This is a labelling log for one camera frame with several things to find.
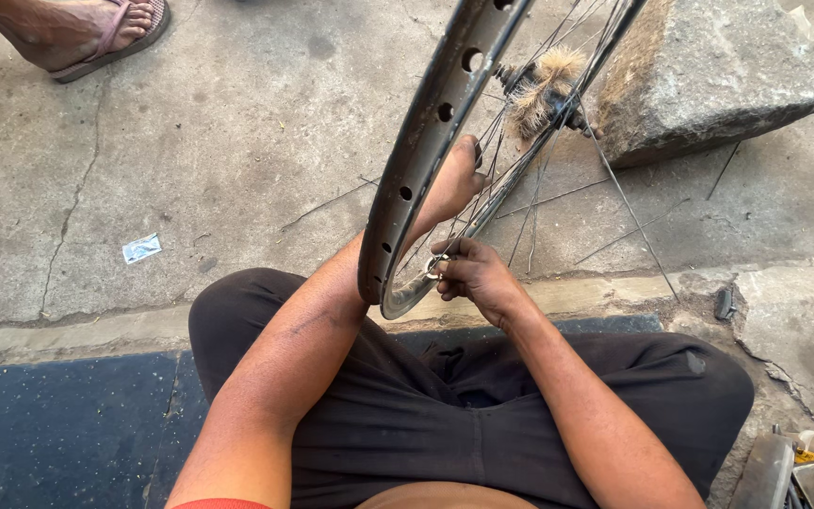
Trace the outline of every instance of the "rim hole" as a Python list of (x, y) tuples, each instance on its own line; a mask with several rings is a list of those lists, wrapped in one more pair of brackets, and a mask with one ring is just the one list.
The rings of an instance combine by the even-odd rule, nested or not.
[(439, 120), (442, 122), (450, 121), (454, 118), (454, 107), (450, 104), (443, 102), (439, 106)]
[(464, 52), (463, 58), (460, 59), (460, 66), (468, 73), (476, 71), (482, 67), (482, 52), (477, 48), (470, 48)]

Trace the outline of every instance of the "bicycle rim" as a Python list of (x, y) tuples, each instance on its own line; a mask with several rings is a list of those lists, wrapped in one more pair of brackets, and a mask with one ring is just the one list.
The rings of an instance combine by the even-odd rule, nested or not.
[[(450, 223), (448, 237), (479, 234), (534, 162), (538, 167), (537, 179), (541, 180), (548, 158), (544, 154), (537, 156), (546, 146), (547, 154), (551, 154), (557, 135), (581, 104), (582, 94), (589, 89), (645, 0), (573, 0), (569, 2), (568, 15), (525, 64), (520, 63), (515, 69), (497, 67), (532, 4), (533, 0), (461, 1), (432, 56), (385, 166), (360, 252), (357, 281), (360, 295), (370, 304), (379, 304), (384, 318), (392, 320), (403, 315), (437, 284), (425, 271), (406, 281), (397, 277), (435, 230), (423, 238), (409, 257), (405, 254), (411, 246), (406, 246), (405, 240), (448, 150), (484, 94), (489, 78), (498, 74), (505, 94), (517, 90), (519, 81), (529, 75), (527, 70), (532, 63), (563, 44), (594, 13), (610, 9), (604, 26), (587, 40), (595, 39), (594, 50), (589, 52), (582, 73), (566, 94), (550, 103), (553, 108), (547, 125), (527, 141), (529, 148), (523, 154), (506, 162), (501, 152), (507, 140), (504, 123), (510, 97), (480, 136), (481, 157), (490, 157), (488, 173), (492, 184)], [(504, 171), (498, 171), (499, 165)]]

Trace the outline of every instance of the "bicycle wheel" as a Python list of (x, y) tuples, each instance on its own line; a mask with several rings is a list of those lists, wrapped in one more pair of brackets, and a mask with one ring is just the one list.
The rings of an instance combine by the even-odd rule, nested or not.
[[(499, 78), (505, 98), (480, 136), (480, 158), (489, 158), (492, 184), (450, 223), (448, 237), (476, 236), (549, 141), (554, 148), (564, 127), (590, 129), (582, 95), (645, 0), (569, 1), (567, 15), (525, 63), (497, 65), (532, 4), (459, 2), (413, 97), (379, 182), (360, 251), (360, 295), (379, 304), (387, 319), (409, 311), (437, 283), (429, 274), (436, 257), (419, 273), (401, 278), (419, 250), (416, 246), (401, 263), (410, 248), (405, 237), (470, 111), (483, 94), (490, 95), (485, 93), (489, 78)], [(580, 37), (577, 31), (596, 13), (604, 16), (604, 24), (588, 38)], [(579, 42), (576, 48), (568, 45), (569, 37)], [(518, 156), (502, 150), (512, 138), (526, 147)], [(539, 179), (547, 164), (545, 154), (538, 158)]]

